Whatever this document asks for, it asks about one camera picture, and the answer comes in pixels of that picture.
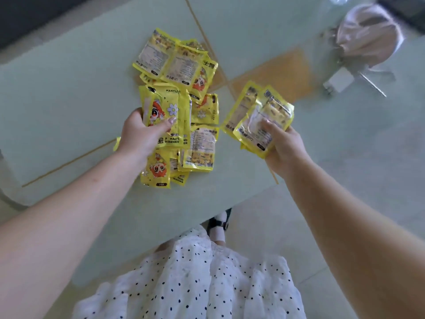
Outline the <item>person's right hand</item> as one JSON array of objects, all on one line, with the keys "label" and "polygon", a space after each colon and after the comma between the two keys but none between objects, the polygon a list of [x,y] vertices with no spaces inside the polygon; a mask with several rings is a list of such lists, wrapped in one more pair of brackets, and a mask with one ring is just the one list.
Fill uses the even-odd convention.
[{"label": "person's right hand", "polygon": [[283,139],[272,139],[274,146],[268,151],[265,161],[272,171],[283,180],[287,180],[297,168],[314,162],[295,128],[289,126],[284,131]]}]

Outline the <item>person's left hand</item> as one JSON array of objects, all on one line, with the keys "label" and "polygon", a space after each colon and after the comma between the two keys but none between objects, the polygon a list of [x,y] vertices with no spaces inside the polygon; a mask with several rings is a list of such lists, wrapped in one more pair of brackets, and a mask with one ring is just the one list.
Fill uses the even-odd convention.
[{"label": "person's left hand", "polygon": [[135,109],[125,120],[120,142],[116,150],[129,157],[138,166],[144,167],[147,158],[153,153],[159,138],[153,135],[153,126],[146,126],[142,108]]}]

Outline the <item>yellow packet white label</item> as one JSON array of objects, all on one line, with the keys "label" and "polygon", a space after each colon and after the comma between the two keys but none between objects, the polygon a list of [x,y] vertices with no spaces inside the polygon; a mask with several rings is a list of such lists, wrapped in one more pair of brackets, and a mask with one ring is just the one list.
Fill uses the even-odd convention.
[{"label": "yellow packet white label", "polygon": [[272,135],[263,129],[262,123],[266,121],[286,131],[294,119],[294,110],[294,105],[279,97],[258,95],[233,134],[247,150],[264,159],[274,143]]},{"label": "yellow packet white label", "polygon": [[242,118],[246,116],[248,110],[255,104],[258,93],[262,89],[263,86],[254,81],[250,80],[246,83],[221,125],[221,129],[224,133],[237,140],[233,131]]}]

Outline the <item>yellow cartoon-print packet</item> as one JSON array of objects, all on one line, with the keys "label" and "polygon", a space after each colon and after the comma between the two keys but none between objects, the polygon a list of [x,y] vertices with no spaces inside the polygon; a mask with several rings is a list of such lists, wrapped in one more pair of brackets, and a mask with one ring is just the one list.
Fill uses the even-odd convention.
[{"label": "yellow cartoon-print packet", "polygon": [[188,91],[170,83],[140,85],[138,88],[146,126],[176,119],[170,130],[159,137],[156,148],[189,149],[192,98]]}]

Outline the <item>person's left forearm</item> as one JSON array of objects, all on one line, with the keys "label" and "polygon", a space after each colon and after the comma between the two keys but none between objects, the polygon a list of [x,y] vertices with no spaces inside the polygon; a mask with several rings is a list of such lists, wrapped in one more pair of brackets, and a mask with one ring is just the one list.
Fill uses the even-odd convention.
[{"label": "person's left forearm", "polygon": [[148,155],[117,150],[0,226],[0,319],[43,319]]}]

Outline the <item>person's right forearm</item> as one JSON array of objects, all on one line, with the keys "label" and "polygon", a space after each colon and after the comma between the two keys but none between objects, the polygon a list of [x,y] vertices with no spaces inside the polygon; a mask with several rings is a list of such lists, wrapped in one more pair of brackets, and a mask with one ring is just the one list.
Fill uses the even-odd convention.
[{"label": "person's right forearm", "polygon": [[311,159],[282,172],[359,319],[425,319],[425,241],[354,197]]}]

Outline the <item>pile of yellow packets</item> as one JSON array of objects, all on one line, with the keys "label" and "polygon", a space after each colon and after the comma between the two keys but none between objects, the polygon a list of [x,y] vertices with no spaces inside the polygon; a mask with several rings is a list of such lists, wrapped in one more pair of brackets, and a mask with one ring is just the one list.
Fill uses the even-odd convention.
[{"label": "pile of yellow packets", "polygon": [[186,89],[192,98],[189,149],[155,148],[141,171],[141,183],[155,188],[170,188],[171,182],[184,186],[190,172],[212,171],[219,103],[218,96],[207,91],[218,63],[196,39],[179,40],[157,28],[132,66],[140,72],[142,85],[170,83]]}]

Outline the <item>white sock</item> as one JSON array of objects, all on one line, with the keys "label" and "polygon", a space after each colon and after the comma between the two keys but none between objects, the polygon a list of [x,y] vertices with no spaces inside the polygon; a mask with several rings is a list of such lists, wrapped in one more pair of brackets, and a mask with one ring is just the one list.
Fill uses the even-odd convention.
[{"label": "white sock", "polygon": [[225,246],[225,232],[228,227],[228,214],[226,211],[211,219],[210,239],[219,246]]}]

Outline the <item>white polka dot dress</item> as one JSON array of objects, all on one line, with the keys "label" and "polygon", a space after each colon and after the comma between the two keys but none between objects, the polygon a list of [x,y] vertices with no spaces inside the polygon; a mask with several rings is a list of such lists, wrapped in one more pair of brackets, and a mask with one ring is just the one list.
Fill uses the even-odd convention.
[{"label": "white polka dot dress", "polygon": [[259,263],[216,245],[201,226],[99,285],[72,319],[306,319],[284,257]]}]

